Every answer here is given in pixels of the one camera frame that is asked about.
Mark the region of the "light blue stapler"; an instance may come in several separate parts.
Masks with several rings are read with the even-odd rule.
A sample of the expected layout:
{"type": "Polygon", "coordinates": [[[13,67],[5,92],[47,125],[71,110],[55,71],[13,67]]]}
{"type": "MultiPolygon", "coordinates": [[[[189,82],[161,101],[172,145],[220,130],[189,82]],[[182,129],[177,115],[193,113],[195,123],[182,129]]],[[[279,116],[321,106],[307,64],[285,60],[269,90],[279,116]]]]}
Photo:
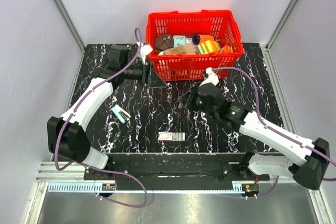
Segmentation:
{"type": "Polygon", "coordinates": [[[119,105],[115,105],[111,110],[122,124],[125,124],[131,118],[130,114],[119,105]]]}

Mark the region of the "red white staple box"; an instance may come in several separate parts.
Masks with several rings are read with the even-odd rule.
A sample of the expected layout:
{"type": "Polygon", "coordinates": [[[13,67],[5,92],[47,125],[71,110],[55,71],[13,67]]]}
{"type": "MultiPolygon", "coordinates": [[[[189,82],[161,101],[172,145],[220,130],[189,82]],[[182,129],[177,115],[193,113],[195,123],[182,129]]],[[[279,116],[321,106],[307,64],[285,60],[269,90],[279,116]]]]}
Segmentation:
{"type": "Polygon", "coordinates": [[[182,132],[159,132],[158,141],[184,142],[185,133],[182,132]]]}

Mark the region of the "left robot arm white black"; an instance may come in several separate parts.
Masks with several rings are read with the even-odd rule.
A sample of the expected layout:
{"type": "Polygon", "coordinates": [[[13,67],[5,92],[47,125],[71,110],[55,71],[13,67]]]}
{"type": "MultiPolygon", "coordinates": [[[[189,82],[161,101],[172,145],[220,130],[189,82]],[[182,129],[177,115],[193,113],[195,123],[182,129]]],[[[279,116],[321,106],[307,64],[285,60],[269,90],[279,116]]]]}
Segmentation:
{"type": "Polygon", "coordinates": [[[48,148],[55,157],[95,167],[101,179],[112,177],[114,168],[108,163],[108,156],[91,146],[86,129],[97,110],[124,80],[136,80],[148,88],[165,86],[154,64],[147,60],[152,47],[141,42],[138,45],[132,59],[128,47],[113,46],[102,66],[93,71],[89,86],[75,104],[60,117],[52,116],[48,120],[48,148]]]}

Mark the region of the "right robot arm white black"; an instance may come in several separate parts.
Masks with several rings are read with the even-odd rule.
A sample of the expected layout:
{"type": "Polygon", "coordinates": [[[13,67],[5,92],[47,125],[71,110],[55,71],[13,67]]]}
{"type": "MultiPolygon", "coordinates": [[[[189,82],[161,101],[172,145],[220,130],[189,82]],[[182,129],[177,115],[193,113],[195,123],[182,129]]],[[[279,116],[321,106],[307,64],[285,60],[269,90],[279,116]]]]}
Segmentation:
{"type": "Polygon", "coordinates": [[[207,68],[203,76],[202,83],[193,85],[179,97],[180,106],[204,112],[228,129],[259,140],[280,153],[279,156],[248,155],[238,168],[241,178],[250,180],[256,175],[292,177],[307,189],[320,188],[332,162],[328,141],[322,138],[313,141],[270,123],[261,117],[259,105],[252,110],[227,100],[217,86],[216,69],[207,68]]]}

